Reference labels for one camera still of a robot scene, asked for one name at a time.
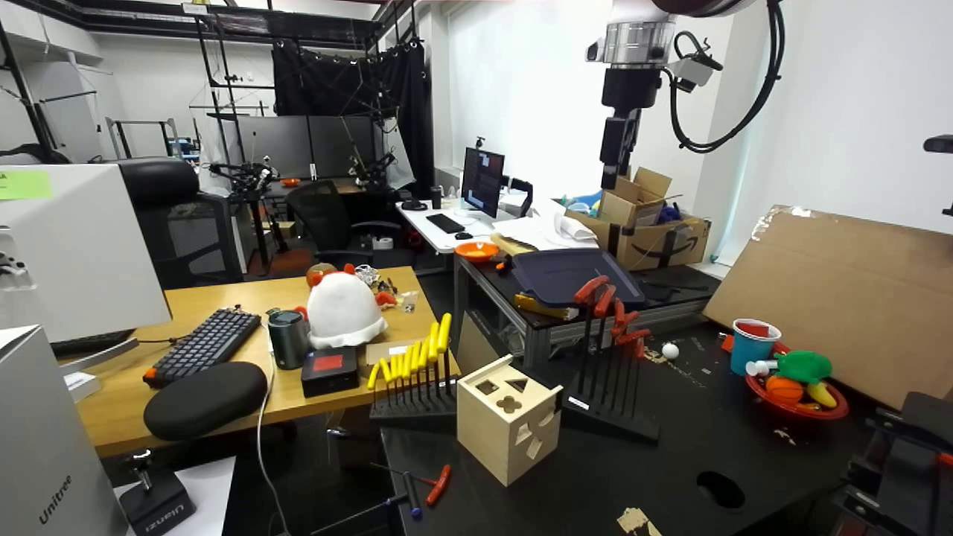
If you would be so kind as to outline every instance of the blue cup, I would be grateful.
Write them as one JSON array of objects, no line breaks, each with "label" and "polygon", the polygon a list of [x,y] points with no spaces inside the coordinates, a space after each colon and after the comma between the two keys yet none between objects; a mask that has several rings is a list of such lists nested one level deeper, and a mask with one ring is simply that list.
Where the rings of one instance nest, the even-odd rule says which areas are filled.
[{"label": "blue cup", "polygon": [[[752,335],[738,328],[739,324],[760,325],[768,328],[767,337]],[[731,351],[731,371],[739,376],[745,376],[744,369],[749,361],[765,361],[771,359],[774,343],[781,339],[781,330],[775,326],[754,319],[737,319],[735,328],[735,347]]]}]

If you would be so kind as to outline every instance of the green sticky note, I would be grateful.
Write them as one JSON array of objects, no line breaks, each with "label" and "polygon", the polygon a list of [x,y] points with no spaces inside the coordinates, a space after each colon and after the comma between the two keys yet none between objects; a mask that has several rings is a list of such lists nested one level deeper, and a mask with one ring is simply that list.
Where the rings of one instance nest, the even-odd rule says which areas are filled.
[{"label": "green sticky note", "polygon": [[50,176],[36,170],[0,171],[0,199],[45,199],[53,197]]}]

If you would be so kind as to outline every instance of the orange plate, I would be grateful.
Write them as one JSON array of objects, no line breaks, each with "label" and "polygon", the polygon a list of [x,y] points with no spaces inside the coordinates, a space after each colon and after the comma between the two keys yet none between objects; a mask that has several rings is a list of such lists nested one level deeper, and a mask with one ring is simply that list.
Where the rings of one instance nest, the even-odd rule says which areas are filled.
[{"label": "orange plate", "polygon": [[499,246],[493,242],[467,242],[458,245],[454,251],[471,262],[487,262],[499,253]]},{"label": "orange plate", "polygon": [[745,376],[745,379],[748,382],[748,387],[755,392],[756,395],[764,399],[763,403],[767,403],[771,406],[771,409],[774,409],[780,414],[787,417],[815,420],[815,421],[836,421],[837,419],[843,419],[850,413],[850,406],[847,405],[847,399],[843,397],[841,391],[837,390],[837,387],[827,384],[827,392],[834,397],[834,400],[837,401],[837,407],[832,409],[824,409],[822,411],[811,411],[808,409],[801,409],[795,405],[784,405],[781,402],[772,400],[768,398],[767,391],[764,390],[764,386],[760,384],[757,378],[754,376]]}]

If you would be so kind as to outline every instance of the black keyboard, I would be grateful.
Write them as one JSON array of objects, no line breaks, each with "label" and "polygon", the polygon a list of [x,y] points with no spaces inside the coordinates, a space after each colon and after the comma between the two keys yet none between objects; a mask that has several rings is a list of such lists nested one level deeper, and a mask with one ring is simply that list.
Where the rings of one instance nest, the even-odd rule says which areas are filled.
[{"label": "black keyboard", "polygon": [[132,335],[131,329],[123,331],[113,331],[102,335],[93,335],[83,337],[82,339],[61,340],[50,344],[53,348],[53,354],[57,358],[69,356],[72,354],[84,354],[87,352],[96,353],[108,350],[116,344],[122,342]]},{"label": "black keyboard", "polygon": [[427,219],[429,219],[431,223],[439,227],[440,231],[443,231],[444,233],[453,235],[455,233],[463,232],[462,225],[460,225],[459,223],[456,223],[452,219],[449,219],[443,214],[434,214],[433,216],[427,216]]},{"label": "black keyboard", "polygon": [[258,315],[236,309],[219,309],[147,370],[142,381],[153,389],[161,389],[173,381],[228,361],[260,324]]}]

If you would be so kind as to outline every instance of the black office chair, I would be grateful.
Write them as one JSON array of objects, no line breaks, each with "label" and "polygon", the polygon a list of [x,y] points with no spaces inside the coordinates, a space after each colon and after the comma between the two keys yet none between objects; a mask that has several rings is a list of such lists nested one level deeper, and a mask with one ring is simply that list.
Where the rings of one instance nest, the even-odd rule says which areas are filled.
[{"label": "black office chair", "polygon": [[126,181],[163,289],[244,280],[235,252],[231,205],[227,199],[199,192],[192,166],[165,156],[115,164]]},{"label": "black office chair", "polygon": [[[350,262],[375,268],[413,266],[415,254],[398,248],[401,228],[389,221],[365,221],[351,224],[344,199],[331,180],[319,180],[288,192],[285,201],[301,220],[314,241],[315,260],[330,262],[338,268]],[[364,236],[390,237],[393,250],[374,250],[362,244]]]}]

